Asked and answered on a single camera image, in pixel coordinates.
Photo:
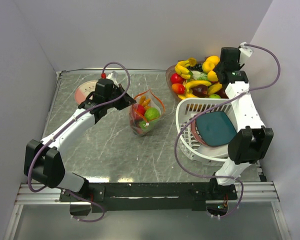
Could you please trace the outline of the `tan ginger root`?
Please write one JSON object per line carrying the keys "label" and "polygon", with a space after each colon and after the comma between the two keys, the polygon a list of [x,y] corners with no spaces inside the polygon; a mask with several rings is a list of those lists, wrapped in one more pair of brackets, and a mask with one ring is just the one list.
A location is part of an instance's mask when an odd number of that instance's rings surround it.
{"label": "tan ginger root", "polygon": [[141,96],[139,99],[139,104],[144,107],[145,110],[150,108],[151,99],[147,98],[145,95]]}

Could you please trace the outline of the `clear orange zip top bag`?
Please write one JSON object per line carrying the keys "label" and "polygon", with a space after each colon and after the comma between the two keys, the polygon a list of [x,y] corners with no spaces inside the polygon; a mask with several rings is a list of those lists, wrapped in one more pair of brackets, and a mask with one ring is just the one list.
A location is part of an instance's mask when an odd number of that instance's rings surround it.
{"label": "clear orange zip top bag", "polygon": [[137,94],[129,110],[129,125],[137,136],[144,136],[155,128],[165,113],[165,105],[151,89]]}

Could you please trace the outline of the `lychee cluster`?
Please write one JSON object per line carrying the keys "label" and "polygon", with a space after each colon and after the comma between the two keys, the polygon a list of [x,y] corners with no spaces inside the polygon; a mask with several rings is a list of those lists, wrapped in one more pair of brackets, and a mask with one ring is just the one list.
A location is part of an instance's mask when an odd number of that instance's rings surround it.
{"label": "lychee cluster", "polygon": [[140,135],[143,132],[140,127],[141,121],[142,121],[142,119],[136,119],[136,118],[131,118],[129,120],[130,127],[136,135]]}

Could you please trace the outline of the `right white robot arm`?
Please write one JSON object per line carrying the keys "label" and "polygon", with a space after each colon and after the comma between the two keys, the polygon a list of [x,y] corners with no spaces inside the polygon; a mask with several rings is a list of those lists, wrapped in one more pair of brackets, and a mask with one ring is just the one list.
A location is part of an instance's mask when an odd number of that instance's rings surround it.
{"label": "right white robot arm", "polygon": [[245,42],[239,47],[223,47],[214,68],[231,101],[237,127],[237,133],[228,143],[228,158],[215,173],[217,182],[208,188],[214,199],[222,198],[227,192],[226,186],[234,184],[246,168],[265,157],[274,136],[273,130],[260,118],[250,94],[247,74],[242,70],[252,54],[251,46]]}

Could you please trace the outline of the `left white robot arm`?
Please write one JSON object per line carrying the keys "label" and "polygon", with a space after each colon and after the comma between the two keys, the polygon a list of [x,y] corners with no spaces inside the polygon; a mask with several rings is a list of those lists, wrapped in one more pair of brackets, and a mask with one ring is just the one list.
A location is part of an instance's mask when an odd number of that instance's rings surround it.
{"label": "left white robot arm", "polygon": [[119,84],[101,78],[74,114],[57,130],[40,141],[32,139],[26,145],[24,174],[30,183],[35,180],[51,189],[71,191],[78,201],[87,199],[89,182],[84,177],[65,169],[62,156],[81,134],[93,127],[109,109],[123,110],[136,101]]}

